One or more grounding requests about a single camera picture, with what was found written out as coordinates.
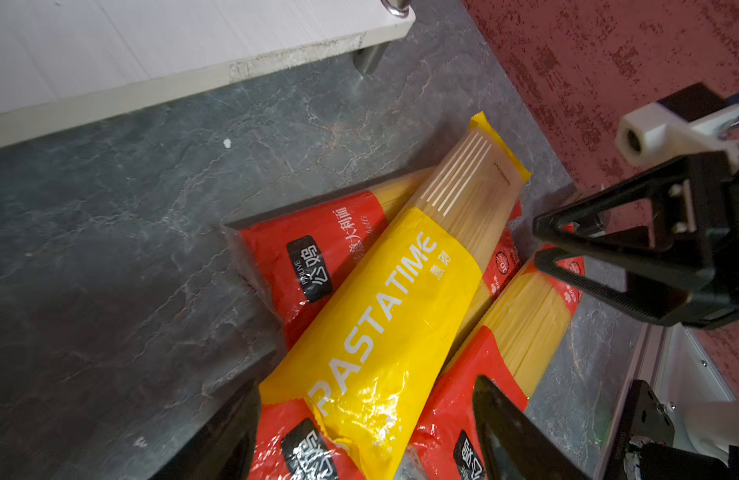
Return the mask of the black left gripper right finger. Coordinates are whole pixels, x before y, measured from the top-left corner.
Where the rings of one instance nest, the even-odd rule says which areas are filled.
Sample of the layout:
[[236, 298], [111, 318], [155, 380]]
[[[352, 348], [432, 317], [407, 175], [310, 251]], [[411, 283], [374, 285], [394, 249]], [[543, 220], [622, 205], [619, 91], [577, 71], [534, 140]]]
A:
[[587, 478], [483, 375], [475, 380], [473, 414], [487, 478]]

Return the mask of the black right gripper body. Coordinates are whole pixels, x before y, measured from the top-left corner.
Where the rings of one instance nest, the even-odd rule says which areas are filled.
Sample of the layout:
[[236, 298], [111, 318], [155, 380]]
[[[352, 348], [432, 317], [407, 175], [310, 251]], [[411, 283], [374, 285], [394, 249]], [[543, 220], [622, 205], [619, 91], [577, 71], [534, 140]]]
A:
[[739, 166], [721, 151], [684, 155], [673, 166], [687, 208], [687, 230], [673, 228], [675, 245], [695, 248], [689, 258], [703, 284], [687, 294], [679, 322], [713, 330], [739, 320]]

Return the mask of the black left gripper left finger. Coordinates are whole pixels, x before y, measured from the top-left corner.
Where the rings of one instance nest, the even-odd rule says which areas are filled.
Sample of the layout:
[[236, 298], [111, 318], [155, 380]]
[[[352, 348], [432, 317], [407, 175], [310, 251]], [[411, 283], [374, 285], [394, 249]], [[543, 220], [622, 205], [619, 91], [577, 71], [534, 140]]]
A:
[[243, 385], [154, 479], [246, 479], [262, 414], [259, 384]]

